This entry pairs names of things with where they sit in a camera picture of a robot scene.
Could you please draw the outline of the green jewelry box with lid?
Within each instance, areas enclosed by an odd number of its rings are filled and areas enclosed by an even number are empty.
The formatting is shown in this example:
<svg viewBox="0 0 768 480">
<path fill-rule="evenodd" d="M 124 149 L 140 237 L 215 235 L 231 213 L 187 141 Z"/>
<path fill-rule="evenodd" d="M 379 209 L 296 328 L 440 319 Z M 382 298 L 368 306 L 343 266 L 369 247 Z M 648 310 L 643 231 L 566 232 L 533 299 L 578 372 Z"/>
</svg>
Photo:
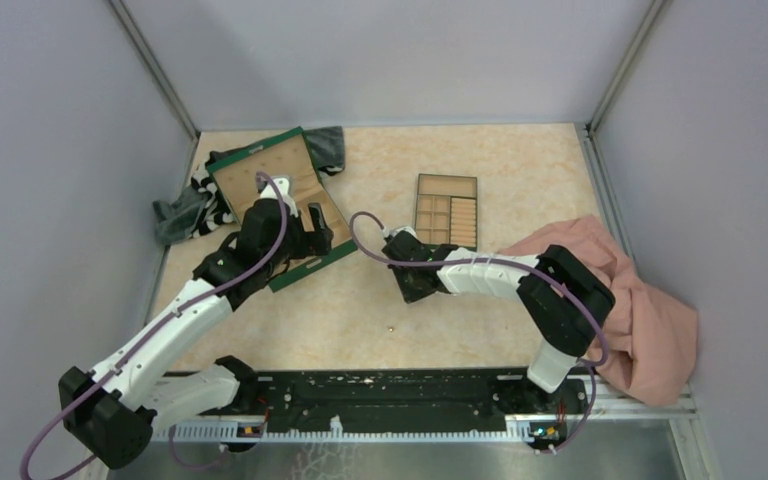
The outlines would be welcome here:
<svg viewBox="0 0 768 480">
<path fill-rule="evenodd" d="M 281 246 L 266 269 L 277 292 L 357 250 L 346 218 L 314 165 L 309 134 L 297 127 L 238 148 L 210 154 L 209 177 L 240 225 L 244 245 L 259 241 L 254 259 Z"/>
</svg>

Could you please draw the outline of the green compartment jewelry tray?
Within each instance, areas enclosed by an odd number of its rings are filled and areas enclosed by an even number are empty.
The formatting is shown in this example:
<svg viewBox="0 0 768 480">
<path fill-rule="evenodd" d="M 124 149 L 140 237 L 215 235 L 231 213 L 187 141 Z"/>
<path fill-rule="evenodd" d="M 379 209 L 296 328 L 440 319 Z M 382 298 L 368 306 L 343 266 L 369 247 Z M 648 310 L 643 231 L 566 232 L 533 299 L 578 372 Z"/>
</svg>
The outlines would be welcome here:
<svg viewBox="0 0 768 480">
<path fill-rule="evenodd" d="M 476 177 L 418 175 L 413 228 L 421 242 L 476 250 L 478 225 Z"/>
</svg>

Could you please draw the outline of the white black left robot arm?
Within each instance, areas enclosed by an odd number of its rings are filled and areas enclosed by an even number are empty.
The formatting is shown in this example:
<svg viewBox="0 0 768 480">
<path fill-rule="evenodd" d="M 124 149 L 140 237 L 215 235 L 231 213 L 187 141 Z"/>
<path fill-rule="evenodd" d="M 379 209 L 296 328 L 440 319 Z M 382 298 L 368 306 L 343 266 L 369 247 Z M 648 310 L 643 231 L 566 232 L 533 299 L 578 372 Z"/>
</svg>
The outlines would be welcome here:
<svg viewBox="0 0 768 480">
<path fill-rule="evenodd" d="M 175 382 L 160 380 L 287 264 L 330 254 L 333 238 L 318 202 L 299 207 L 287 196 L 256 200 L 240 229 L 204 258 L 157 317 L 93 368 L 72 367 L 60 377 L 59 422 L 115 470 L 136 460 L 158 430 L 212 409 L 252 411 L 260 399 L 257 377 L 234 357 Z"/>
</svg>

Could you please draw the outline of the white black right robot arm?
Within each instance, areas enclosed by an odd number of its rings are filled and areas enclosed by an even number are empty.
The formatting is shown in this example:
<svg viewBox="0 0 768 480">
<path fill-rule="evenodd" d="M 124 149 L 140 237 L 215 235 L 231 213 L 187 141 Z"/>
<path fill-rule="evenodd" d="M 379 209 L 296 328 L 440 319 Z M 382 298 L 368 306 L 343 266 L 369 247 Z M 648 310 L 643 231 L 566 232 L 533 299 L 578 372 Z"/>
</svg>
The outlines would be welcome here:
<svg viewBox="0 0 768 480">
<path fill-rule="evenodd" d="M 382 253 L 406 303 L 436 293 L 522 303 L 542 336 L 523 385 L 524 401 L 536 412 L 559 403 L 561 383 L 594 341 L 606 340 L 603 325 L 615 296 L 563 246 L 552 244 L 537 255 L 481 254 L 451 244 L 433 247 L 403 228 L 386 235 Z"/>
</svg>

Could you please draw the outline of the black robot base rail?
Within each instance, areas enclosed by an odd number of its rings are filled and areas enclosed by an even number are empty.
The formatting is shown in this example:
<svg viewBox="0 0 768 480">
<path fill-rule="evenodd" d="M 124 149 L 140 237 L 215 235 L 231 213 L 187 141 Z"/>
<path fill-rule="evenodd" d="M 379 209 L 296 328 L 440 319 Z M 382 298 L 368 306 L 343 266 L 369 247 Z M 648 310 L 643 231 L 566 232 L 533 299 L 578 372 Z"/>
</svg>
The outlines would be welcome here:
<svg viewBox="0 0 768 480">
<path fill-rule="evenodd" d="M 247 397 L 210 415 L 260 416 L 268 439 L 443 440 L 511 434 L 535 415 L 542 428 L 585 411 L 581 379 L 552 393 L 526 368 L 262 371 Z"/>
</svg>

